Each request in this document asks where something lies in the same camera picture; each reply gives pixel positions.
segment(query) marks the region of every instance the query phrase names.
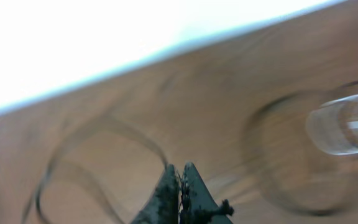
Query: brown wooden surface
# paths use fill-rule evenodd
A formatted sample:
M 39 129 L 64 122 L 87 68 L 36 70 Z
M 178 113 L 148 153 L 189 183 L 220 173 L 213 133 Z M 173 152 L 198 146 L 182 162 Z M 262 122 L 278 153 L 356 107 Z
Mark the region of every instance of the brown wooden surface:
M 358 223 L 358 209 L 299 217 L 269 204 L 249 170 L 253 155 L 241 142 L 245 123 L 266 103 L 357 79 L 358 1 L 348 1 L 0 116 L 0 223 L 20 222 L 54 147 L 111 105 L 117 105 L 112 116 L 159 143 L 179 169 L 193 161 L 216 200 L 229 198 L 236 205 L 237 223 Z M 275 146 L 268 160 L 283 187 L 300 189 L 299 198 L 307 202 L 341 197 L 340 184 L 329 185 L 325 193 L 307 191 L 313 174 L 334 172 L 338 161 L 312 152 L 324 169 L 311 175 L 305 169 L 308 159 L 294 150 L 299 147 L 294 133 L 285 128 L 272 127 L 273 140 L 266 143 Z M 67 158 L 101 179 L 126 221 L 142 208 L 162 171 L 155 155 L 105 131 L 84 139 Z M 342 181 L 339 174 L 330 177 Z M 75 185 L 52 184 L 44 196 L 45 210 L 57 224 L 110 223 Z

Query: wooden table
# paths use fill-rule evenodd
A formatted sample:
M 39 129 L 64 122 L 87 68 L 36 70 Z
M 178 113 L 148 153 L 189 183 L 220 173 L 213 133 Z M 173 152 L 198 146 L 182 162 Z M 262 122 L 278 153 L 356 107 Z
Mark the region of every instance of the wooden table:
M 112 116 L 161 145 L 178 169 L 193 161 L 216 200 L 235 204 L 236 223 L 358 223 L 358 209 L 300 217 L 268 203 L 247 165 L 252 154 L 241 143 L 244 124 L 266 103 L 354 80 L 358 1 L 348 1 L 0 116 L 0 223 L 20 223 L 54 148 L 112 106 Z M 303 186 L 310 176 L 302 159 L 293 148 L 281 150 L 270 156 L 287 165 L 280 176 L 288 176 L 288 189 Z M 155 155 L 106 131 L 84 139 L 67 159 L 98 176 L 126 221 L 142 208 L 162 171 Z M 75 185 L 54 183 L 43 200 L 57 224 L 110 223 Z

